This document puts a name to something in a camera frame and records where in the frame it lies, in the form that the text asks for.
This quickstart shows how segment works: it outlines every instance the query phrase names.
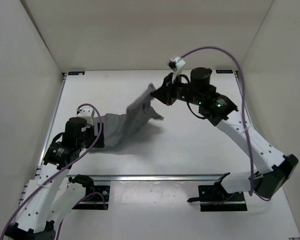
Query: gray cloth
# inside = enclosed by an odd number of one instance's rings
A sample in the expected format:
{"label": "gray cloth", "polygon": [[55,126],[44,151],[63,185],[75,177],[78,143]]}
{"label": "gray cloth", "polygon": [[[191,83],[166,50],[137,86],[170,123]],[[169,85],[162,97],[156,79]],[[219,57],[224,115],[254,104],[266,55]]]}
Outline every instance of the gray cloth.
{"label": "gray cloth", "polygon": [[[149,84],[147,90],[127,107],[126,114],[117,115],[107,113],[102,116],[105,148],[114,147],[128,136],[135,134],[150,119],[164,119],[161,115],[156,113],[151,106],[153,97],[150,96],[150,93],[155,90],[155,86],[152,83]],[[96,126],[98,122],[98,117],[95,117],[93,119],[94,126]],[[98,134],[97,127],[95,127],[94,134]]]}

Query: purple cable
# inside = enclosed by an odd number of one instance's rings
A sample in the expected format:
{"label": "purple cable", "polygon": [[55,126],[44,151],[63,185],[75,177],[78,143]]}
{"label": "purple cable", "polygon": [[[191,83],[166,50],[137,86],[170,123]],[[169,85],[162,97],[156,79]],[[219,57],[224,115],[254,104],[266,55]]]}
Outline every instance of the purple cable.
{"label": "purple cable", "polygon": [[[46,185],[48,184],[52,179],[54,179],[56,176],[58,176],[59,174],[61,174],[64,170],[68,169],[69,167],[71,167],[73,164],[75,164],[76,162],[78,162],[80,159],[82,159],[92,148],[93,146],[97,143],[97,141],[99,140],[100,136],[101,136],[101,133],[102,133],[102,118],[101,118],[101,115],[99,113],[99,111],[96,109],[95,106],[93,106],[92,104],[90,103],[84,103],[84,104],[81,104],[78,109],[82,108],[83,106],[89,106],[91,107],[95,112],[96,114],[98,115],[98,118],[99,118],[99,122],[100,122],[100,129],[98,131],[98,135],[96,136],[95,140],[93,141],[93,143],[91,144],[91,146],[83,153],[81,154],[81,156],[79,156],[76,160],[74,160],[73,162],[69,163],[68,165],[66,165],[64,168],[62,168],[60,171],[56,172],[54,175],[52,175],[51,177],[49,177],[42,185]],[[33,191],[33,193],[31,193],[24,201],[23,203],[20,204],[20,206],[15,210],[15,212],[12,214],[12,216],[9,218],[8,222],[6,223],[6,225],[4,226],[3,228],[3,231],[1,233],[1,236],[0,236],[0,240],[4,240],[4,237],[5,237],[5,233],[8,229],[8,226],[10,225],[10,223],[13,221],[13,219],[17,216],[18,212],[24,207],[24,205],[26,205],[27,202],[29,202],[30,199],[32,199],[34,197],[34,195],[36,195],[40,189],[42,189],[43,187],[42,186],[39,186],[36,190]]]}
{"label": "purple cable", "polygon": [[245,77],[244,77],[244,71],[242,70],[240,64],[238,63],[238,61],[236,60],[236,58],[228,51],[217,47],[217,46],[202,46],[202,47],[198,47],[195,48],[185,54],[183,54],[181,56],[181,58],[185,58],[186,56],[197,52],[199,50],[204,50],[204,49],[214,49],[214,50],[218,50],[226,55],[228,55],[235,63],[236,67],[238,68],[238,71],[241,74],[241,79],[242,79],[242,103],[241,103],[241,114],[242,114],[242,125],[245,133],[245,137],[246,137],[246,142],[248,145],[248,152],[249,152],[249,157],[250,157],[250,191],[249,191],[249,195],[252,196],[254,193],[254,158],[253,158],[253,152],[252,152],[252,146],[251,146],[251,141],[250,141],[250,136],[249,136],[249,132],[247,129],[247,124],[246,124],[246,116],[245,116],[245,104],[246,104],[246,82],[245,82]]}
{"label": "purple cable", "polygon": [[62,226],[62,223],[63,223],[63,222],[64,222],[64,221],[62,220],[62,221],[60,222],[60,224],[59,224],[58,232],[57,232],[57,234],[56,234],[55,240],[59,240],[60,230],[61,230],[61,226]]}
{"label": "purple cable", "polygon": [[[106,201],[105,201],[105,198],[104,198],[104,196],[103,196],[100,192],[97,192],[97,191],[92,192],[92,193],[88,194],[87,196],[84,196],[83,198],[81,198],[81,199],[75,204],[75,206],[78,205],[79,203],[81,203],[83,200],[87,199],[88,197],[93,196],[93,195],[96,195],[96,194],[99,195],[99,196],[101,197],[102,202],[103,202],[103,209],[106,209]],[[56,234],[55,240],[59,240],[59,235],[60,235],[60,230],[61,230],[62,223],[63,223],[63,220],[62,220],[62,221],[60,222],[60,224],[59,224],[59,228],[58,228],[58,232],[57,232],[57,234]]]}

